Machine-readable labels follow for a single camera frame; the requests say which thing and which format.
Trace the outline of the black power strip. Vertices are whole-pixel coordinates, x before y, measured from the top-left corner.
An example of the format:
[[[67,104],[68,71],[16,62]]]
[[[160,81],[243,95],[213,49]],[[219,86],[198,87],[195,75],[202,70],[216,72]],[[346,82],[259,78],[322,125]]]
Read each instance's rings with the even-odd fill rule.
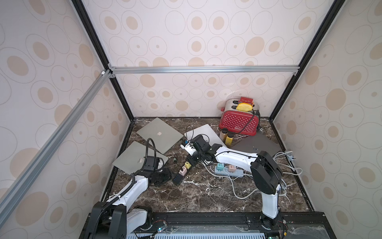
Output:
[[[188,161],[188,162],[192,165],[192,167],[191,167],[191,168],[188,170],[188,172],[187,172],[187,174],[188,174],[193,168],[196,167],[197,163],[196,163],[196,161],[195,161],[194,159],[192,159],[191,157],[187,157],[186,161]],[[182,183],[182,181],[185,179],[185,177],[187,176],[187,174],[186,174],[184,177],[182,177],[182,176],[179,174],[179,171],[175,174],[174,178],[172,179],[173,184],[175,184],[175,185],[177,185],[177,186],[179,186],[179,185]]]

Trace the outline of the yellow charger plug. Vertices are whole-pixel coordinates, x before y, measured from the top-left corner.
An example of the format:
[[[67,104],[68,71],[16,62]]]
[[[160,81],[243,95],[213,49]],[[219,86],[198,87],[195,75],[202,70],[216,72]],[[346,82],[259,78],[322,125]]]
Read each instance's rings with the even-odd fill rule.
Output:
[[[186,161],[185,162],[185,168],[187,169],[187,170],[189,170],[191,167],[192,167],[192,165],[188,162],[188,161]]]

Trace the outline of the pink charger plug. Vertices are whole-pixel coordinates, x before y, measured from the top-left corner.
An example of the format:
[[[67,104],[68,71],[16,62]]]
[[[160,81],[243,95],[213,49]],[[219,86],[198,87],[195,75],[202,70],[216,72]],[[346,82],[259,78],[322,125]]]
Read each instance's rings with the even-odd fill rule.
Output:
[[[179,174],[184,177],[186,174],[187,174],[188,170],[185,166],[183,166],[180,171],[179,171]]]

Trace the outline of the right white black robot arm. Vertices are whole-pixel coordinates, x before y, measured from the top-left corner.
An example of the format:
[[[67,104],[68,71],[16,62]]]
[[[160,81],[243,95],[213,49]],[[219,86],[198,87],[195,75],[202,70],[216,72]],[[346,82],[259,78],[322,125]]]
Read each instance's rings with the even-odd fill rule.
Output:
[[[181,148],[190,155],[188,159],[192,165],[203,161],[223,163],[250,172],[262,196],[262,224],[270,228],[280,220],[279,192],[282,189],[283,173],[267,152],[246,153],[222,144],[210,145],[201,134],[181,143]]]

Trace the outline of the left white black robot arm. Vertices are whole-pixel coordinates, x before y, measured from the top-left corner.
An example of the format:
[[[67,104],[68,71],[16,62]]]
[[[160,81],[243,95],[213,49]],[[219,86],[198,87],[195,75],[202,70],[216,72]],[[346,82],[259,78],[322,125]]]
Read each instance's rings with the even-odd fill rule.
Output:
[[[148,216],[151,208],[141,207],[128,212],[137,198],[151,184],[167,182],[170,172],[165,172],[163,159],[144,157],[141,169],[131,174],[131,180],[115,196],[105,202],[97,202],[87,218],[82,239],[125,239],[136,228],[151,225]]]

